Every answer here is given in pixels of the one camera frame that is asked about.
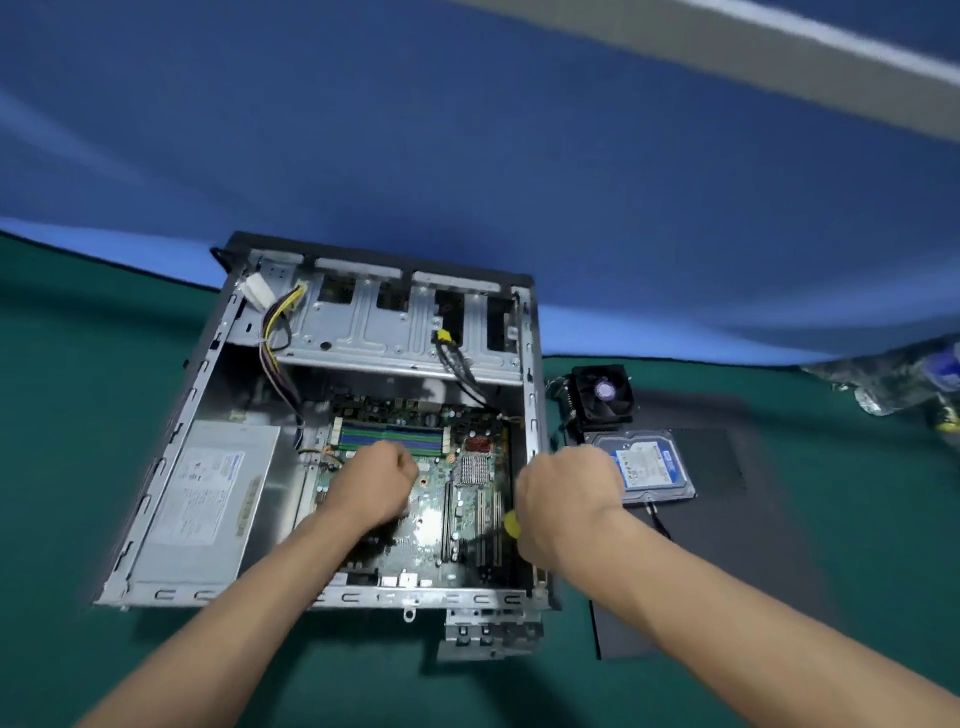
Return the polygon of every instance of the motherboard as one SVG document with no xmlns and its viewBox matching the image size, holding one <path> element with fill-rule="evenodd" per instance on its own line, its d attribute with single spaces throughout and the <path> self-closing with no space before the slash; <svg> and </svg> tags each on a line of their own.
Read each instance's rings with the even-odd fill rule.
<svg viewBox="0 0 960 728">
<path fill-rule="evenodd" d="M 419 400 L 340 396 L 325 450 L 346 462 L 378 440 L 397 442 L 420 474 L 405 512 L 368 533 L 338 571 L 347 584 L 481 587 L 506 584 L 513 541 L 503 532 L 513 487 L 509 424 L 495 413 Z M 336 471 L 321 469 L 316 503 Z"/>
</svg>

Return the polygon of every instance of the fist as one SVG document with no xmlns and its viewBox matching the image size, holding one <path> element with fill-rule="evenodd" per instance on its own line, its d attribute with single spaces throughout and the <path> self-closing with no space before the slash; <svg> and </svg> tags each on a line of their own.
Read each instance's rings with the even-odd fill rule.
<svg viewBox="0 0 960 728">
<path fill-rule="evenodd" d="M 576 582 L 578 557 L 609 516 L 623 513 L 622 496 L 623 476 L 601 449 L 581 445 L 540 453 L 516 486 L 520 555 Z"/>
<path fill-rule="evenodd" d="M 333 477 L 324 509 L 342 511 L 366 533 L 403 512 L 419 473 L 403 446 L 386 440 L 367 445 Z"/>
</svg>

